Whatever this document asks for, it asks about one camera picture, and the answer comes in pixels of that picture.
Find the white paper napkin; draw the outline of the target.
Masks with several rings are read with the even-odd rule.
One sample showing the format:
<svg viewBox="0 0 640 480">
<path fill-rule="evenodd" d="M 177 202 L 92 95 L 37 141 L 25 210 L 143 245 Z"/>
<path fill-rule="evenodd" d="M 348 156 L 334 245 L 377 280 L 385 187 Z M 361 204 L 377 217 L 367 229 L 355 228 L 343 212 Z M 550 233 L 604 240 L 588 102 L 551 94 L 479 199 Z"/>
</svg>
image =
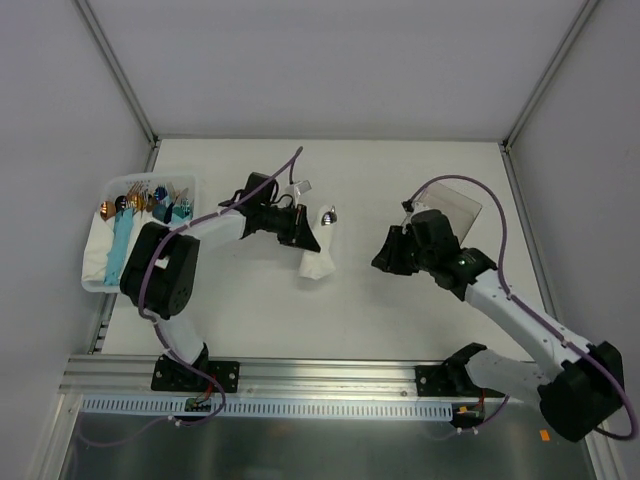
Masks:
<svg viewBox="0 0 640 480">
<path fill-rule="evenodd" d="M 305 251 L 303 253 L 298 270 L 299 277 L 321 280 L 336 270 L 330 252 L 333 231 L 336 226 L 337 213 L 335 212 L 335 207 L 329 205 L 321 206 L 316 219 L 311 225 L 312 233 L 320 245 L 320 252 Z"/>
</svg>

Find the wooden handled spoon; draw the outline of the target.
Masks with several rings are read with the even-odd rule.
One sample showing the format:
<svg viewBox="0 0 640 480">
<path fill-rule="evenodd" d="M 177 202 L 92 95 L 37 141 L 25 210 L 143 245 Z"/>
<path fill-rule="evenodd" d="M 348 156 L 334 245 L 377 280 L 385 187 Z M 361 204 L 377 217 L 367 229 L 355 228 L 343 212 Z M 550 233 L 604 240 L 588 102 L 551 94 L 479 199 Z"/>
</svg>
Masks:
<svg viewBox="0 0 640 480">
<path fill-rule="evenodd" d="M 334 206 L 331 206 L 327 211 L 325 211 L 321 217 L 322 226 L 330 226 L 335 224 L 337 221 L 338 217 Z"/>
</svg>

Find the clear plastic utensil box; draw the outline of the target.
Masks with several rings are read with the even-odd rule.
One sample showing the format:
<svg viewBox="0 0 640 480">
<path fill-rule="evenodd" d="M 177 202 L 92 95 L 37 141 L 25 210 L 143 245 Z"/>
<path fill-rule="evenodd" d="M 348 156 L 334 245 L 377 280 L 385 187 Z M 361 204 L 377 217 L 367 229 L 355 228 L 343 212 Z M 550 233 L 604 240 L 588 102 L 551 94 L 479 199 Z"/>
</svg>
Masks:
<svg viewBox="0 0 640 480">
<path fill-rule="evenodd" d="M 464 241 L 482 210 L 479 202 L 440 182 L 429 185 L 413 205 L 416 211 L 439 210 L 444 214 L 460 243 Z"/>
</svg>

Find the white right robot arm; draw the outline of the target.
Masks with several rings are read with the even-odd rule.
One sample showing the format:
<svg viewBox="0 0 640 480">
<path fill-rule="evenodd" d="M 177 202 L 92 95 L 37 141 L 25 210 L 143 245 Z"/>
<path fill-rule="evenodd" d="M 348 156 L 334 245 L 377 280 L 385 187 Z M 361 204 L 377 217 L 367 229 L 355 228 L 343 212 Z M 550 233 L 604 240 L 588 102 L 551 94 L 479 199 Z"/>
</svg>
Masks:
<svg viewBox="0 0 640 480">
<path fill-rule="evenodd" d="M 531 358 L 516 361 L 471 344 L 466 359 L 458 354 L 449 359 L 456 364 L 447 372 L 455 393 L 466 396 L 486 388 L 526 402 L 572 442 L 598 430 L 624 406 L 619 350 L 608 342 L 594 344 L 526 305 L 493 260 L 460 246 L 441 211 L 424 210 L 404 226 L 390 226 L 371 264 L 394 275 L 428 273 L 440 288 L 491 319 Z"/>
</svg>

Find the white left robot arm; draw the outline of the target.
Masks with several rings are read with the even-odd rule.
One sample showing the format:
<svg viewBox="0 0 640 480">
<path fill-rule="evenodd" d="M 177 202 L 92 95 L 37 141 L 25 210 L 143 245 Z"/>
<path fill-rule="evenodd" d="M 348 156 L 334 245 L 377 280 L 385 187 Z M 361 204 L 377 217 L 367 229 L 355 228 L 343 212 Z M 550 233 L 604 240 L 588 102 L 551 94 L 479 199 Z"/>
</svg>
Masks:
<svg viewBox="0 0 640 480">
<path fill-rule="evenodd" d="M 201 243 L 213 249 L 258 231 L 276 236 L 287 247 L 319 253 L 322 247 L 307 219 L 307 207 L 296 201 L 279 207 L 278 182 L 252 173 L 245 187 L 203 216 L 172 231 L 158 223 L 142 227 L 120 279 L 121 293 L 150 321 L 167 359 L 162 380 L 188 390 L 203 390 L 213 375 L 205 341 L 181 316 L 194 287 Z"/>
</svg>

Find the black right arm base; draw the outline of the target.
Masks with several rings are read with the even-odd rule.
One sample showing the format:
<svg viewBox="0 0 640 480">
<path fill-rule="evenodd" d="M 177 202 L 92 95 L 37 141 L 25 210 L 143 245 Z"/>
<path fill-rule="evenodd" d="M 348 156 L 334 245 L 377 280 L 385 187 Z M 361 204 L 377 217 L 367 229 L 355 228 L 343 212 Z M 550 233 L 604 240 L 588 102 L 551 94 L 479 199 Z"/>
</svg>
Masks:
<svg viewBox="0 0 640 480">
<path fill-rule="evenodd" d="M 414 367 L 414 380 L 419 397 L 480 397 L 503 398 L 504 394 L 488 387 L 474 384 L 466 366 L 471 357 L 486 350 L 483 344 L 472 342 L 458 350 L 446 360 L 433 365 L 420 364 Z"/>
</svg>

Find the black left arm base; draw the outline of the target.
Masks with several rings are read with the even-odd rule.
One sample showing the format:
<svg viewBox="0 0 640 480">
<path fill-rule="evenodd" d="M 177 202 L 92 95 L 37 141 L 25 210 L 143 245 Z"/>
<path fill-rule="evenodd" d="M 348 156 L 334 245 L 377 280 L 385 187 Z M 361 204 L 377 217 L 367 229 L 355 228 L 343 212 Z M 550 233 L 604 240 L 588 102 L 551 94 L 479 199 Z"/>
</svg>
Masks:
<svg viewBox="0 0 640 480">
<path fill-rule="evenodd" d="M 236 393 L 240 379 L 240 363 L 236 361 L 208 360 L 198 366 L 204 374 L 216 380 L 225 393 Z M 210 385 L 202 375 L 184 365 L 161 356 L 155 363 L 150 389 L 157 392 L 201 393 Z"/>
</svg>

